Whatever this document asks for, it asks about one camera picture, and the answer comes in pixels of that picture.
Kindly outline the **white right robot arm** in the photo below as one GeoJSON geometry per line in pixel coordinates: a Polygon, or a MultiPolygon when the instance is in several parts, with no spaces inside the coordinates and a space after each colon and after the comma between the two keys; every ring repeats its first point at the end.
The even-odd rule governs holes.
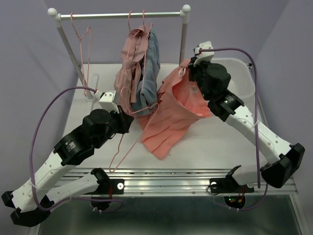
{"type": "Polygon", "coordinates": [[[194,56],[188,68],[189,80],[197,84],[210,111],[256,148],[256,166],[234,167],[225,177],[226,188],[236,191],[241,186],[261,180],[274,188],[281,188],[299,169],[304,146],[289,143],[259,121],[257,114],[252,114],[244,102],[228,89],[231,75],[223,65],[201,61],[194,56]]]}

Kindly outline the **salmon pink skirt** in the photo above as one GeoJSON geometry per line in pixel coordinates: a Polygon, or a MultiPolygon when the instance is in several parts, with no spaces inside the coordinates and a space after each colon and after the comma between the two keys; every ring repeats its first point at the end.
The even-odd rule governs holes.
{"type": "Polygon", "coordinates": [[[163,79],[157,92],[158,110],[138,118],[143,145],[160,160],[186,135],[192,124],[211,117],[196,82],[189,80],[189,63],[190,60],[183,61],[163,79]]]}

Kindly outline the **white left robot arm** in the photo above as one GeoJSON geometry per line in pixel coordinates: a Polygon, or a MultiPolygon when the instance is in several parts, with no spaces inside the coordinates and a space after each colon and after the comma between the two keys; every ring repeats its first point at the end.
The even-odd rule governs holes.
{"type": "Polygon", "coordinates": [[[65,135],[54,147],[33,178],[15,191],[6,191],[2,201],[14,211],[10,217],[15,225],[34,227],[45,221],[66,199],[82,199],[91,195],[91,205],[105,211],[114,194],[124,192],[124,179],[111,179],[102,168],[60,187],[56,183],[69,171],[91,157],[96,149],[116,134],[126,134],[134,118],[121,109],[95,109],[85,116],[82,124],[65,135]]]}

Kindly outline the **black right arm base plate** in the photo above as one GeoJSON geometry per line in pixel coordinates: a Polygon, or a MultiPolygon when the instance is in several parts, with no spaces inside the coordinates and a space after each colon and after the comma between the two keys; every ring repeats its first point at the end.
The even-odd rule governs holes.
{"type": "Polygon", "coordinates": [[[240,186],[233,179],[211,178],[206,191],[211,195],[218,195],[220,193],[253,193],[254,187],[249,188],[247,185],[240,186]]]}

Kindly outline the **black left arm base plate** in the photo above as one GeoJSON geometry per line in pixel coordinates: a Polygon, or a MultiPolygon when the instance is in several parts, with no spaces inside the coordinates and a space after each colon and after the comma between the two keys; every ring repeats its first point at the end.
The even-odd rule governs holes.
{"type": "Polygon", "coordinates": [[[101,183],[98,188],[90,192],[91,195],[122,195],[124,194],[125,180],[111,178],[108,183],[101,183]]]}

